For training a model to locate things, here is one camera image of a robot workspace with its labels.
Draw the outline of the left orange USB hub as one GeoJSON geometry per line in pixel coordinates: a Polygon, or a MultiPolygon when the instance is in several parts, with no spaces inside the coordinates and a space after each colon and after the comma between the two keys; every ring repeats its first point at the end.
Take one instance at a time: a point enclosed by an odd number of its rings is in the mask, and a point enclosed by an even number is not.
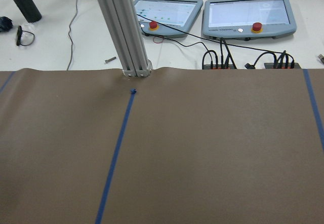
{"type": "Polygon", "coordinates": [[[218,58],[218,55],[216,51],[214,50],[207,50],[202,58],[202,63],[201,63],[201,68],[202,69],[237,69],[236,64],[234,62],[234,59],[231,55],[231,52],[228,48],[228,44],[225,40],[225,38],[220,38],[220,50],[221,50],[221,55],[220,55],[220,61],[218,58]],[[227,51],[227,56],[224,58],[224,53],[223,53],[223,46],[225,46],[226,51],[227,51]],[[211,58],[211,61],[209,64],[205,64],[205,57],[209,55],[211,58]]]}

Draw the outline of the loose metal bolt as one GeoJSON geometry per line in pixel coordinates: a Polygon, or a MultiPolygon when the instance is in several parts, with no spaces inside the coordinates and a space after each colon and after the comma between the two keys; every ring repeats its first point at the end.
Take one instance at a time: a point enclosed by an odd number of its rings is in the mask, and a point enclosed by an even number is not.
{"type": "Polygon", "coordinates": [[[105,63],[109,63],[109,62],[114,61],[114,60],[116,60],[116,57],[111,57],[109,59],[106,59],[105,63]]]}

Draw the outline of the left grey teach pendant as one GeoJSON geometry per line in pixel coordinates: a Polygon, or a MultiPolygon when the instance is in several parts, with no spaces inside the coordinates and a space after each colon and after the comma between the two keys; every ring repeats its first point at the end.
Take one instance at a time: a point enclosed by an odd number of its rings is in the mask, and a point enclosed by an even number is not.
{"type": "Polygon", "coordinates": [[[140,31],[146,36],[181,38],[197,19],[203,0],[135,0],[140,31]]]}

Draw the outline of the grey teach pendant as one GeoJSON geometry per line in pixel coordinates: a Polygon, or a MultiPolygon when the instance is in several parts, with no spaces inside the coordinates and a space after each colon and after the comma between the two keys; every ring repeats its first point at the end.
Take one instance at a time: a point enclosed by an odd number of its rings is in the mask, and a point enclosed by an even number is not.
{"type": "Polygon", "coordinates": [[[208,0],[202,35],[214,39],[278,38],[297,30],[289,0],[208,0]]]}
{"type": "Polygon", "coordinates": [[[140,31],[146,36],[181,38],[197,19],[203,0],[135,0],[140,31]]]}

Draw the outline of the right grey teach pendant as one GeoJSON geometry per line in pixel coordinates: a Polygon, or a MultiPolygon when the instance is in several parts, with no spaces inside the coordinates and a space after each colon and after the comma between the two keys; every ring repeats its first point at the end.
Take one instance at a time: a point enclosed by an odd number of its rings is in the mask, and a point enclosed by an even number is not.
{"type": "Polygon", "coordinates": [[[297,30],[289,0],[208,0],[202,35],[214,39],[278,38],[297,30]]]}

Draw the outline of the black water bottle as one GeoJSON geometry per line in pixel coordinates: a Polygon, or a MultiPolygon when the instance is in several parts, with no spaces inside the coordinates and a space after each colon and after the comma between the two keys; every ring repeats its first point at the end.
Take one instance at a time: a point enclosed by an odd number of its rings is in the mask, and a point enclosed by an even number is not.
{"type": "Polygon", "coordinates": [[[39,12],[38,8],[36,7],[33,0],[13,0],[19,10],[21,11],[22,15],[29,23],[34,23],[40,21],[42,18],[41,13],[39,12]]]}

